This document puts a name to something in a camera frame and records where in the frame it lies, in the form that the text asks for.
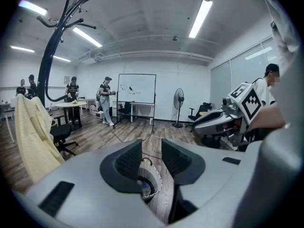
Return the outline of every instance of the black cap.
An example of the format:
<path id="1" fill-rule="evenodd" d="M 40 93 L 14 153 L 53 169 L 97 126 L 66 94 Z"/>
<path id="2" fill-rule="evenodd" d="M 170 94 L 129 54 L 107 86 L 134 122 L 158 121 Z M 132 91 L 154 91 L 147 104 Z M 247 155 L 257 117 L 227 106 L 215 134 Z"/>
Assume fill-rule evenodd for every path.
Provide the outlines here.
<path id="1" fill-rule="evenodd" d="M 271 63 L 266 67 L 266 72 L 273 71 L 280 73 L 279 66 L 277 64 Z"/>

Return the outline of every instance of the white wall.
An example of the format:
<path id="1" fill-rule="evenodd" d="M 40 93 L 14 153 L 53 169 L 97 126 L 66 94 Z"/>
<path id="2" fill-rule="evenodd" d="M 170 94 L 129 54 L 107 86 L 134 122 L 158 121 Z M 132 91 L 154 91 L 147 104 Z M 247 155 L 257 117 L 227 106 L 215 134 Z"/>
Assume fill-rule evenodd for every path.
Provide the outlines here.
<path id="1" fill-rule="evenodd" d="M 0 59 L 0 103 L 10 102 L 16 95 L 16 88 L 20 86 L 21 79 L 25 79 L 25 86 L 29 88 L 29 75 L 35 76 L 38 81 L 42 57 L 35 56 L 29 52 L 19 50 L 3 50 Z M 51 98 L 58 98 L 64 95 L 65 87 L 64 76 L 75 76 L 75 68 L 72 65 L 53 60 L 49 76 L 49 95 Z M 55 102 L 50 102 L 46 98 L 46 107 Z"/>
<path id="2" fill-rule="evenodd" d="M 267 13 L 235 40 L 224 45 L 216 54 L 214 60 L 208 65 L 208 68 L 211 70 L 265 40 L 266 38 L 271 37 L 272 31 L 270 24 L 271 17 Z"/>
<path id="3" fill-rule="evenodd" d="M 173 96 L 178 88 L 183 89 L 185 97 L 180 110 L 181 121 L 189 121 L 189 107 L 195 108 L 196 114 L 199 106 L 210 98 L 210 70 L 201 62 L 171 57 L 121 58 L 79 66 L 76 75 L 80 96 L 95 97 L 106 76 L 113 79 L 110 86 L 117 91 L 118 75 L 122 73 L 156 74 L 157 119 L 171 120 L 177 112 L 173 106 Z"/>

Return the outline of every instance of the black coat rack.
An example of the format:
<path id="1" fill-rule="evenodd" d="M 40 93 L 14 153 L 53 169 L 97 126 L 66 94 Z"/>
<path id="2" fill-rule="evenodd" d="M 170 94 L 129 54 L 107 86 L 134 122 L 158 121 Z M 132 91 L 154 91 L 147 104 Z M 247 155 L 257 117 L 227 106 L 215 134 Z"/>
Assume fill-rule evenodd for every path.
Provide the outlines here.
<path id="1" fill-rule="evenodd" d="M 53 56 L 56 52 L 57 46 L 59 42 L 63 43 L 62 35 L 68 29 L 74 25 L 80 25 L 89 27 L 92 29 L 96 29 L 96 26 L 91 26 L 84 24 L 84 19 L 79 19 L 75 22 L 67 24 L 75 12 L 78 10 L 81 12 L 81 6 L 90 0 L 74 0 L 74 2 L 68 7 L 70 0 L 66 0 L 65 7 L 63 9 L 61 18 L 59 20 L 49 19 L 49 21 L 55 22 L 55 24 L 48 24 L 43 20 L 41 16 L 37 16 L 37 19 L 48 28 L 55 28 L 54 33 L 52 34 L 47 47 L 44 51 L 44 55 L 41 61 L 39 76 L 38 76 L 38 84 L 37 84 L 37 95 L 40 98 L 42 104 L 45 106 L 45 95 L 52 102 L 60 101 L 64 98 L 67 98 L 67 95 L 62 96 L 58 99 L 52 99 L 48 95 L 48 78 L 49 73 L 52 67 Z"/>

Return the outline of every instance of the fan base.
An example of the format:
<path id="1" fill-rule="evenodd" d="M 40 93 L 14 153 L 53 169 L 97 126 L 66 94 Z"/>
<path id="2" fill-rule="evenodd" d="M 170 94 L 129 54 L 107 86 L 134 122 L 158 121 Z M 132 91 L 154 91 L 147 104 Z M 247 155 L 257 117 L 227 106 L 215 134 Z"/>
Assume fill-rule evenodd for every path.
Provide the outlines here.
<path id="1" fill-rule="evenodd" d="M 181 128 L 183 125 L 181 123 L 172 123 L 172 126 Z"/>

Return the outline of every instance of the black shirt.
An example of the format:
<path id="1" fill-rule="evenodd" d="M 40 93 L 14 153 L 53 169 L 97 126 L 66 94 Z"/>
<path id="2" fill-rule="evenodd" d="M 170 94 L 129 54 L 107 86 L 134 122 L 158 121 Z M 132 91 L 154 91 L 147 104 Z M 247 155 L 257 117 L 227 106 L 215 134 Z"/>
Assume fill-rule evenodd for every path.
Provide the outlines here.
<path id="1" fill-rule="evenodd" d="M 105 85 L 105 84 L 101 84 L 100 88 L 101 88 L 100 93 L 101 92 L 110 92 L 110 90 L 111 90 L 110 86 Z"/>
<path id="2" fill-rule="evenodd" d="M 68 88 L 67 92 L 71 94 L 72 99 L 76 100 L 76 92 L 77 92 L 77 89 L 79 88 L 79 86 L 69 84 L 69 85 L 67 85 L 67 88 Z"/>
<path id="3" fill-rule="evenodd" d="M 23 94 L 23 95 L 25 95 L 26 91 L 27 90 L 25 89 L 25 87 L 18 87 L 16 90 L 17 94 Z"/>
<path id="4" fill-rule="evenodd" d="M 31 94 L 32 96 L 36 96 L 37 94 L 37 87 L 35 82 L 30 83 L 30 87 L 28 89 L 28 93 Z"/>

